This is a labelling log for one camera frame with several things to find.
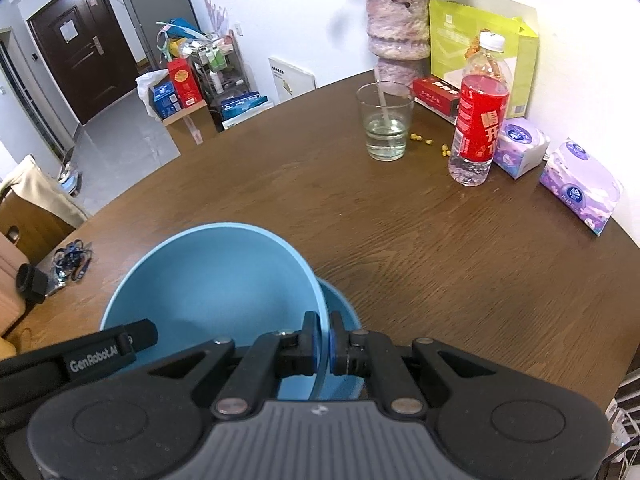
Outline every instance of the red bottle label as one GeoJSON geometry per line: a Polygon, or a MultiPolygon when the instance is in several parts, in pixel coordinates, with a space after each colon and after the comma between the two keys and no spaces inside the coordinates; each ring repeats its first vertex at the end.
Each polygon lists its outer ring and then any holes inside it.
{"type": "Polygon", "coordinates": [[[492,159],[508,100],[508,93],[482,93],[462,80],[456,121],[456,131],[462,134],[460,156],[473,162],[492,159]]]}

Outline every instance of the cardboard box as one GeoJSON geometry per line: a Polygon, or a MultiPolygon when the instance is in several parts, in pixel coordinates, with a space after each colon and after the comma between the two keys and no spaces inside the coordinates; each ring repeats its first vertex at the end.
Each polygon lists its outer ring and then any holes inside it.
{"type": "Polygon", "coordinates": [[[456,88],[468,58],[479,50],[480,32],[504,37],[513,75],[505,118],[524,117],[540,44],[536,10],[511,0],[431,0],[429,16],[431,73],[456,88]]]}
{"type": "Polygon", "coordinates": [[[174,59],[167,63],[166,67],[169,69],[169,79],[174,84],[175,91],[184,108],[202,101],[200,87],[186,59],[174,59]]]}
{"type": "Polygon", "coordinates": [[[207,104],[201,101],[162,121],[180,154],[197,148],[205,140],[213,139],[218,130],[207,104]]]}
{"type": "Polygon", "coordinates": [[[160,83],[152,89],[153,106],[161,119],[166,119],[182,110],[171,81],[160,83]]]}
{"type": "Polygon", "coordinates": [[[437,113],[451,124],[456,124],[460,90],[434,75],[416,79],[413,87],[417,103],[437,113]]]}

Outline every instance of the tissue box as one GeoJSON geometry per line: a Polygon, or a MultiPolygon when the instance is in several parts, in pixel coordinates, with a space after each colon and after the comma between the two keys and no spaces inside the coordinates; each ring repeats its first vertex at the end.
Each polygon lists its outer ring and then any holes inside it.
{"type": "Polygon", "coordinates": [[[171,81],[161,83],[153,89],[154,108],[161,119],[166,119],[182,110],[171,81]]]}
{"type": "Polygon", "coordinates": [[[598,236],[623,190],[607,168],[571,139],[549,157],[540,182],[598,236]]]}
{"type": "Polygon", "coordinates": [[[513,178],[523,176],[542,162],[548,137],[522,118],[506,119],[495,145],[494,162],[513,178]]]}

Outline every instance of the bowl rim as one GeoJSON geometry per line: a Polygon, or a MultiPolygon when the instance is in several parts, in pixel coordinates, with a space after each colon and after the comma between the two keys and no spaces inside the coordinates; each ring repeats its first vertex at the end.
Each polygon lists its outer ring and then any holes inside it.
{"type": "Polygon", "coordinates": [[[172,242],[175,242],[179,238],[182,238],[189,234],[192,234],[198,231],[208,230],[208,229],[220,229],[220,228],[242,229],[245,231],[258,233],[269,238],[270,240],[276,242],[285,250],[287,250],[287,253],[289,253],[291,256],[295,258],[297,263],[302,268],[302,271],[305,273],[306,278],[311,284],[314,295],[316,297],[316,302],[318,304],[318,316],[320,318],[320,334],[321,334],[320,359],[318,361],[318,371],[316,372],[316,380],[314,381],[314,386],[309,395],[310,400],[317,399],[318,396],[320,395],[320,391],[322,390],[322,384],[324,384],[324,377],[326,375],[326,367],[328,363],[328,354],[329,354],[329,330],[330,330],[329,313],[327,312],[327,306],[326,306],[326,302],[324,301],[324,295],[322,294],[322,289],[320,288],[320,284],[318,283],[318,278],[316,277],[316,275],[314,274],[313,270],[311,269],[309,264],[306,262],[306,260],[302,257],[302,255],[286,240],[279,237],[277,234],[274,234],[271,231],[268,231],[267,229],[264,229],[262,227],[258,227],[251,224],[244,224],[240,222],[214,222],[211,224],[203,224],[196,227],[192,227],[178,234],[175,234],[170,238],[168,238],[167,240],[165,240],[164,242],[161,242],[160,244],[156,245],[147,254],[142,256],[142,258],[140,258],[135,263],[135,265],[131,267],[131,269],[129,269],[129,272],[125,274],[124,278],[118,284],[118,287],[114,291],[113,295],[111,296],[111,299],[109,300],[109,303],[107,304],[107,308],[104,310],[104,313],[102,314],[102,319],[100,320],[100,330],[104,330],[105,328],[104,326],[107,321],[107,317],[111,311],[111,307],[113,306],[114,300],[117,297],[117,295],[119,295],[120,291],[124,288],[127,281],[129,281],[132,274],[136,272],[136,270],[138,270],[138,268],[142,266],[142,264],[144,264],[153,254],[162,250],[162,248],[166,247],[172,242]]]}

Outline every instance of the glass cup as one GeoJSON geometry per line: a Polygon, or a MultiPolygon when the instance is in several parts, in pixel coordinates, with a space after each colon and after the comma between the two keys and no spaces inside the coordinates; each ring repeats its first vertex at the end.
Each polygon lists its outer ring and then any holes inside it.
{"type": "Polygon", "coordinates": [[[406,85],[380,81],[359,88],[367,151],[376,160],[398,160],[404,155],[414,111],[414,92],[406,85]]]}

